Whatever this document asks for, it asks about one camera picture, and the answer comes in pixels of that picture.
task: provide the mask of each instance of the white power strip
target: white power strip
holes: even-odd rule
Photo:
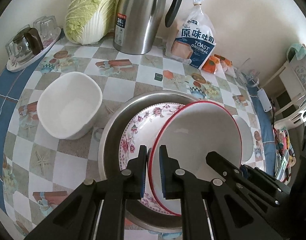
[[[259,101],[261,102],[261,105],[263,106],[264,111],[265,112],[270,111],[272,109],[272,105],[263,88],[257,91],[257,96]]]

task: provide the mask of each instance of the white bowl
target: white bowl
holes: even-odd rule
[[[233,115],[233,118],[237,123],[238,129],[240,130],[240,136],[242,138],[242,147],[243,147],[242,162],[246,162],[251,158],[254,150],[254,141],[253,141],[252,132],[243,118],[241,118],[238,115]]]
[[[93,126],[102,91],[98,84],[81,72],[67,73],[53,81],[37,104],[39,120],[55,138],[78,139]]]
[[[240,166],[242,143],[234,118],[222,106],[209,102],[190,103],[178,110],[164,124],[157,135],[149,156],[149,182],[157,202],[168,212],[181,215],[180,200],[163,197],[159,148],[165,144],[168,156],[178,160],[182,169],[197,178],[211,181],[223,179],[206,164],[208,152],[216,151],[236,167]]]

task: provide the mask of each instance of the white square bowl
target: white square bowl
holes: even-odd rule
[[[78,139],[96,121],[102,103],[98,84],[81,72],[67,73],[41,94],[37,114],[45,130],[58,139]]]

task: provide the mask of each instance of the red rim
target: red rim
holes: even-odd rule
[[[154,187],[153,187],[153,176],[152,176],[152,165],[153,165],[153,157],[154,157],[154,153],[155,153],[155,150],[156,150],[156,147],[157,147],[157,144],[161,138],[161,136],[163,135],[163,132],[166,130],[166,128],[168,127],[168,125],[170,124],[170,122],[175,118],[175,116],[177,116],[182,110],[188,108],[189,106],[191,105],[194,105],[194,104],[198,104],[198,103],[208,103],[208,104],[213,104],[213,105],[217,105],[219,107],[221,107],[222,109],[224,109],[228,114],[229,116],[233,119],[236,127],[237,127],[237,130],[238,130],[238,133],[240,135],[240,129],[238,128],[238,125],[235,121],[235,119],[233,118],[233,116],[230,114],[230,112],[228,112],[224,107],[222,107],[221,105],[215,103],[215,102],[211,102],[211,101],[197,101],[197,102],[192,102],[192,103],[189,103],[185,106],[183,106],[181,109],[179,109],[175,114],[173,114],[166,122],[165,124],[163,125],[163,127],[161,128],[160,132],[158,133],[154,143],[153,143],[153,147],[152,147],[152,151],[151,151],[151,154],[149,156],[149,167],[148,167],[148,177],[149,177],[149,183],[150,183],[150,188],[151,188],[151,191],[153,193],[153,196],[155,198],[155,200],[157,201],[157,203],[163,208],[165,209],[167,212],[173,214],[173,215],[176,215],[176,216],[181,216],[181,214],[177,214],[171,210],[169,210],[168,208],[166,208],[162,202],[157,198],[157,195],[155,193],[155,190],[154,190]],[[242,146],[242,137],[240,135],[240,147],[241,147],[241,150],[242,150],[242,153],[243,153],[243,146]],[[240,164],[242,163],[242,154],[240,155]]]

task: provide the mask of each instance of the white tray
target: white tray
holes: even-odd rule
[[[59,28],[59,35],[55,38],[54,41],[50,45],[48,45],[45,49],[41,50],[41,52],[38,55],[35,55],[33,58],[31,58],[28,62],[25,62],[24,64],[15,63],[14,66],[12,66],[11,61],[8,60],[7,62],[7,70],[11,72],[18,72],[22,69],[25,69],[27,66],[31,65],[35,61],[37,61],[39,58],[41,58],[45,53],[47,53],[52,46],[59,40],[59,37],[61,35],[61,28]]]

